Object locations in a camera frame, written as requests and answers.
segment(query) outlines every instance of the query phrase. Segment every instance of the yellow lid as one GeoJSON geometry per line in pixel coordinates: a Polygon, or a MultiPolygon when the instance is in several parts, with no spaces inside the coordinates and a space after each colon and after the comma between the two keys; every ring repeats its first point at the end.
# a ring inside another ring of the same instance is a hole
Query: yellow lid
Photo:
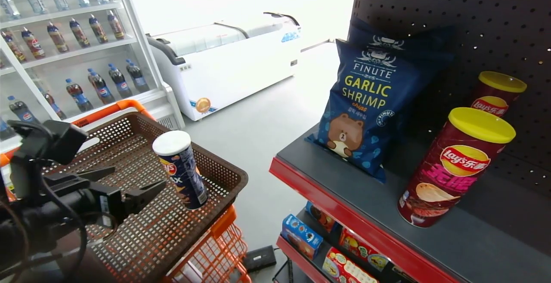
{"type": "Polygon", "coordinates": [[[495,71],[482,71],[478,75],[478,79],[490,87],[511,93],[522,93],[526,91],[527,86],[526,83],[515,77],[495,71]]]}
{"type": "Polygon", "coordinates": [[[515,129],[506,121],[479,109],[453,109],[448,120],[461,132],[482,141],[505,144],[516,136],[515,129]]]}

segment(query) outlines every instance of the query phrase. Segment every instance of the red shelf edge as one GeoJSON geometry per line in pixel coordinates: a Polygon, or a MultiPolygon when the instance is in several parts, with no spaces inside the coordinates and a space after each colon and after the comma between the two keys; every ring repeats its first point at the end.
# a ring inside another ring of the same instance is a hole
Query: red shelf edge
{"type": "Polygon", "coordinates": [[[384,232],[374,222],[366,220],[363,216],[352,210],[344,201],[341,201],[331,193],[327,193],[315,181],[312,181],[301,171],[287,165],[281,159],[274,157],[269,171],[272,175],[275,175],[278,179],[289,185],[289,187],[337,220],[341,225],[356,232],[367,243],[373,244],[372,246],[376,250],[391,258],[393,263],[399,265],[417,281],[421,283],[459,282],[452,275],[443,271],[443,269],[433,265],[418,252],[384,232]]]}
{"type": "Polygon", "coordinates": [[[295,249],[285,238],[279,236],[276,242],[281,251],[314,282],[331,283],[313,264],[295,249]]]}

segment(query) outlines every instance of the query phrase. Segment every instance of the lay's can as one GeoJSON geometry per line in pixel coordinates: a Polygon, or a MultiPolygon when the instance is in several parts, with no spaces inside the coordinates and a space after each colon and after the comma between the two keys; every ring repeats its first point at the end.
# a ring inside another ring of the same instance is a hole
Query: lay's can
{"type": "Polygon", "coordinates": [[[208,194],[197,171],[189,134],[181,130],[165,132],[153,141],[153,151],[159,156],[186,208],[202,207],[208,194]]]}
{"type": "Polygon", "coordinates": [[[490,113],[453,109],[398,201],[402,217],[420,228],[432,226],[515,135],[510,124],[490,113]]]}
{"type": "Polygon", "coordinates": [[[477,87],[470,98],[471,108],[501,117],[518,95],[526,91],[526,83],[515,77],[494,71],[482,71],[477,87]]]}

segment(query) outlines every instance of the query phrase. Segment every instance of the power adapter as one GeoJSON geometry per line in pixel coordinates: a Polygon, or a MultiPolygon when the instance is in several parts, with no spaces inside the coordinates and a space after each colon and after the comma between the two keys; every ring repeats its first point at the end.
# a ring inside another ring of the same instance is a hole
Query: power adapter
{"type": "Polygon", "coordinates": [[[263,248],[247,252],[243,257],[243,266],[247,273],[253,273],[266,267],[277,264],[273,246],[264,246],[263,248]]]}

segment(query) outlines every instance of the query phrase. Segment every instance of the chest freezer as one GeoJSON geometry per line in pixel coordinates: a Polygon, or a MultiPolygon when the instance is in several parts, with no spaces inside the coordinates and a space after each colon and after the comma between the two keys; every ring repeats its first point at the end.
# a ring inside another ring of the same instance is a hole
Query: chest freezer
{"type": "Polygon", "coordinates": [[[266,12],[148,37],[180,110],[201,118],[294,75],[300,25],[266,12]]]}

